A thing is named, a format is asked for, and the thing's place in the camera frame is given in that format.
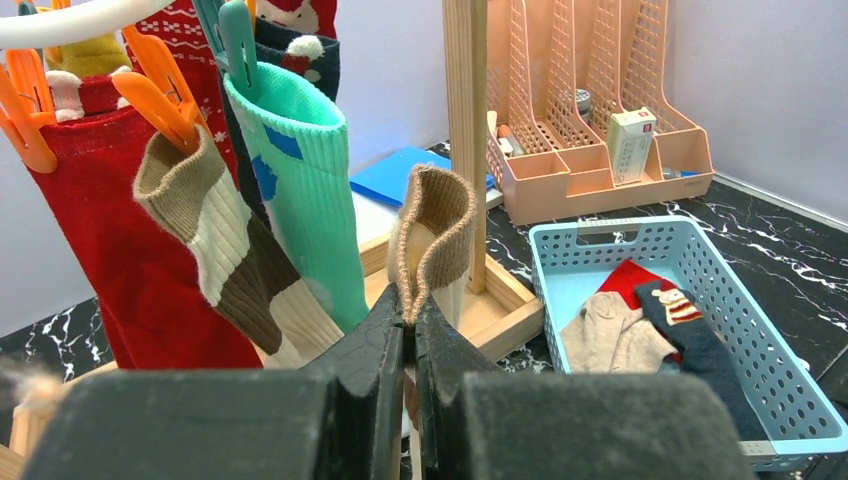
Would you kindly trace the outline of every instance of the small white box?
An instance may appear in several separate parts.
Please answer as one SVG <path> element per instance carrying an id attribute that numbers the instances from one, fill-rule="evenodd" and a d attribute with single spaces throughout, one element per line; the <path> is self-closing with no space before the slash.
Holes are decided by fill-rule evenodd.
<path id="1" fill-rule="evenodd" d="M 656 128 L 657 117 L 647 108 L 610 115 L 607 145 L 616 185 L 642 179 Z"/>

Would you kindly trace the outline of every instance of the blue folder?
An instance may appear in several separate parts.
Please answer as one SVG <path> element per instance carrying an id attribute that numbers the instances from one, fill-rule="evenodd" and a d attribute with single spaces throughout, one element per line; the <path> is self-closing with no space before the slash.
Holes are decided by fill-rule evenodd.
<path id="1" fill-rule="evenodd" d="M 450 159 L 417 147 L 406 147 L 351 177 L 350 188 L 376 202 L 400 207 L 406 199 L 409 174 L 418 164 L 451 168 Z M 487 175 L 486 188 L 494 185 L 495 179 Z"/>

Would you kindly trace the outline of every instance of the blue patch on sock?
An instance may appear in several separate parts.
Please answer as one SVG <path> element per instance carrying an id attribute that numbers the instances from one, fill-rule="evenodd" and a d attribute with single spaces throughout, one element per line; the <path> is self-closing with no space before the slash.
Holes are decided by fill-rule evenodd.
<path id="1" fill-rule="evenodd" d="M 274 198 L 277 193 L 277 176 L 271 171 L 271 167 L 262 160 L 262 155 L 257 155 L 251 160 L 253 164 L 253 173 L 256 175 L 256 181 L 259 183 L 259 193 L 262 195 L 262 201 L 267 202 Z"/>
<path id="2" fill-rule="evenodd" d="M 268 141 L 271 142 L 271 145 L 277 147 L 279 151 L 290 157 L 303 160 L 303 152 L 300 151 L 300 145 L 297 144 L 297 140 L 288 135 L 283 135 L 269 128 L 267 125 L 263 125 L 263 127 L 265 127 L 265 134 L 268 135 Z"/>

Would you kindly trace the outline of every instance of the white wall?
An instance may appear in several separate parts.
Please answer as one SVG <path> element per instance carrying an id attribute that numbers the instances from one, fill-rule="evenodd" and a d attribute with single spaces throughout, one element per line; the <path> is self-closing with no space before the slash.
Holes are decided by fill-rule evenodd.
<path id="1" fill-rule="evenodd" d="M 848 2 L 671 4 L 666 92 L 715 169 L 848 221 Z"/>
<path id="2" fill-rule="evenodd" d="M 16 12 L 15 2 L 0 2 L 0 16 Z M 338 103 L 349 122 L 351 170 L 401 147 L 447 138 L 441 3 L 340 2 L 336 25 L 342 41 Z M 94 294 L 2 134 L 0 274 L 0 336 Z"/>

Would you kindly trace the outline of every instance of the blue plastic basket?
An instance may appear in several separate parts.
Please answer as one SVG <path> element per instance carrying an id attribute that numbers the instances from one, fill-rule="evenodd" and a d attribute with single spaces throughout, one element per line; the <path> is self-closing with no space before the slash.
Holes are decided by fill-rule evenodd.
<path id="1" fill-rule="evenodd" d="M 625 238 L 634 234 L 633 240 Z M 809 456 L 848 450 L 845 422 L 692 220 L 662 216 L 540 225 L 530 230 L 530 245 L 533 285 L 545 304 L 545 336 L 557 371 L 570 371 L 560 332 L 631 258 L 692 292 L 724 340 L 770 439 L 740 443 L 754 470 L 791 470 Z"/>

